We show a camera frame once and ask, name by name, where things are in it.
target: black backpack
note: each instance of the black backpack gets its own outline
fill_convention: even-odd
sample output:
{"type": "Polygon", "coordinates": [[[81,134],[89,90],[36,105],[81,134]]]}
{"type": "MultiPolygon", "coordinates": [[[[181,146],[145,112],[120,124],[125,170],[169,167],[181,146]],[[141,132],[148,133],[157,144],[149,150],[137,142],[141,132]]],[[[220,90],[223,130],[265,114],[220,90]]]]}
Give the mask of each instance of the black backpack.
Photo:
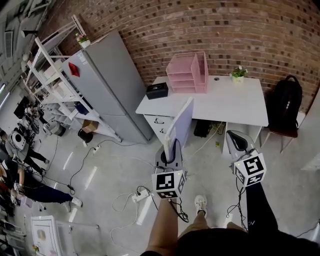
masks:
{"type": "Polygon", "coordinates": [[[301,101],[302,88],[295,76],[288,75],[285,80],[279,81],[266,105],[269,126],[295,130],[298,127],[297,115],[301,101]]]}

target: desk drawer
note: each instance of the desk drawer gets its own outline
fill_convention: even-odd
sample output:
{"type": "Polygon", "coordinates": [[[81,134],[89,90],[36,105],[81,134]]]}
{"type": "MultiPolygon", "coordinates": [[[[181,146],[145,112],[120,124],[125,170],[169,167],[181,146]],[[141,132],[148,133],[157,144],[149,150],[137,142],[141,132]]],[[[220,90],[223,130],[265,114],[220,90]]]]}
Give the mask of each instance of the desk drawer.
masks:
{"type": "Polygon", "coordinates": [[[173,117],[145,114],[144,118],[147,120],[155,135],[163,144],[165,141],[165,135],[172,124],[173,117]]]}

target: white sneaker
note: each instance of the white sneaker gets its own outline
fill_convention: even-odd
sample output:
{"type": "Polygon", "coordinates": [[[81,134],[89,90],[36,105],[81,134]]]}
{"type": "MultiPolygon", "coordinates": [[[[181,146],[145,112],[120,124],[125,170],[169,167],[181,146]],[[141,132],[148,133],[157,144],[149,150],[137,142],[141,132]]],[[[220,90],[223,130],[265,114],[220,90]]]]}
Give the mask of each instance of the white sneaker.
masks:
{"type": "Polygon", "coordinates": [[[71,203],[75,204],[76,206],[82,207],[82,201],[79,198],[72,198],[71,203]]]}
{"type": "Polygon", "coordinates": [[[207,198],[205,195],[197,195],[194,199],[194,205],[196,208],[196,215],[199,211],[204,211],[204,217],[207,217],[207,198]]]}
{"type": "Polygon", "coordinates": [[[71,212],[70,201],[64,202],[64,203],[63,203],[63,206],[65,207],[67,213],[70,213],[70,212],[71,212]]]}

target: small white pot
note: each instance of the small white pot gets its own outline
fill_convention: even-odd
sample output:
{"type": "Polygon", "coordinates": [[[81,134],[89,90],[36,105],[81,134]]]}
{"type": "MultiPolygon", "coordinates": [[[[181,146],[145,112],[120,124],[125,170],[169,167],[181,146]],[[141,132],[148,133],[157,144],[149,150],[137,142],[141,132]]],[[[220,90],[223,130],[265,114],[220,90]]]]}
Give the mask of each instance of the small white pot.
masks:
{"type": "Polygon", "coordinates": [[[85,48],[87,48],[89,45],[91,45],[91,42],[90,42],[90,40],[87,40],[87,41],[81,42],[80,45],[81,45],[81,47],[82,47],[83,49],[85,49],[85,48]]]}
{"type": "Polygon", "coordinates": [[[244,76],[239,76],[239,77],[232,76],[232,82],[234,84],[243,84],[244,83],[244,76]]]}

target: hand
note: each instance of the hand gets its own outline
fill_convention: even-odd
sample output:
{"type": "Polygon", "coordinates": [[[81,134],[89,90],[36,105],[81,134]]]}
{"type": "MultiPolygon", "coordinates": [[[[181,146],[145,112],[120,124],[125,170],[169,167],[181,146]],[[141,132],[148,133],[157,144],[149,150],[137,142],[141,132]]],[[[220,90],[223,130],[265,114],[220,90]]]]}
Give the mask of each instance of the hand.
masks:
{"type": "Polygon", "coordinates": [[[25,196],[25,190],[22,187],[19,187],[19,196],[24,197],[25,196]]]}

